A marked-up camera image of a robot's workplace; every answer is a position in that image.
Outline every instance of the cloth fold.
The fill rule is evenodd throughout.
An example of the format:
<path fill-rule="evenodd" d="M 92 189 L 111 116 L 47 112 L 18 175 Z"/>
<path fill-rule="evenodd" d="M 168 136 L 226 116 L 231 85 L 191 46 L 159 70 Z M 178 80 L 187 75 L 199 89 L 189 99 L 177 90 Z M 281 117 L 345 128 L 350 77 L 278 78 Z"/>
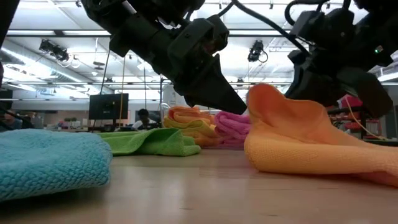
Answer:
<path fill-rule="evenodd" d="M 290 100 L 270 85 L 250 89 L 252 130 L 245 153 L 260 171 L 354 174 L 398 187 L 398 151 L 356 139 L 329 120 L 317 102 Z"/>
<path fill-rule="evenodd" d="M 109 145 L 90 133 L 0 133 L 0 202 L 109 182 Z"/>
<path fill-rule="evenodd" d="M 175 106 L 169 109 L 163 125 L 165 128 L 181 129 L 183 135 L 194 138 L 195 144 L 207 147 L 220 143 L 220 138 L 214 131 L 214 123 L 213 115 L 200 112 L 198 108 Z"/>
<path fill-rule="evenodd" d="M 200 152 L 193 138 L 175 128 L 152 129 L 144 132 L 101 133 L 111 146 L 113 155 L 149 154 L 162 156 L 191 156 Z"/>
<path fill-rule="evenodd" d="M 221 111 L 215 116 L 216 133 L 222 137 L 221 145 L 243 147 L 251 128 L 248 115 Z"/>

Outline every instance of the table surface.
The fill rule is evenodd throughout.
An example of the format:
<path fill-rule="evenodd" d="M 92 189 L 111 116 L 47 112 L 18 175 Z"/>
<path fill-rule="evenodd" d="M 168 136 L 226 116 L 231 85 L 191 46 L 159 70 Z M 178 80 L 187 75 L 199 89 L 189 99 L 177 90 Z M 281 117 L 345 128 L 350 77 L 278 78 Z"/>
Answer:
<path fill-rule="evenodd" d="M 114 158 L 97 189 L 0 203 L 0 223 L 397 223 L 398 189 L 266 174 L 243 151 Z"/>

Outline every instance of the yellow towel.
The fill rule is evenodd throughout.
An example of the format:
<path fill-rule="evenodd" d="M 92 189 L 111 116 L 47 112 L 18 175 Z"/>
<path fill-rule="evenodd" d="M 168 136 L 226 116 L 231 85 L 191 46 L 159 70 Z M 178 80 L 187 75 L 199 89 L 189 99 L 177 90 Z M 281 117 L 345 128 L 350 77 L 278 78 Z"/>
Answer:
<path fill-rule="evenodd" d="M 285 174 L 355 174 L 398 187 L 398 149 L 377 146 L 336 129 L 326 109 L 290 100 L 270 85 L 250 89 L 253 127 L 245 153 L 255 168 Z"/>
<path fill-rule="evenodd" d="M 212 120 L 212 116 L 201 113 L 197 108 L 178 106 L 169 110 L 163 125 L 165 128 L 181 129 L 184 136 L 193 137 L 199 146 L 217 146 L 220 139 L 215 133 L 215 125 L 211 124 Z"/>

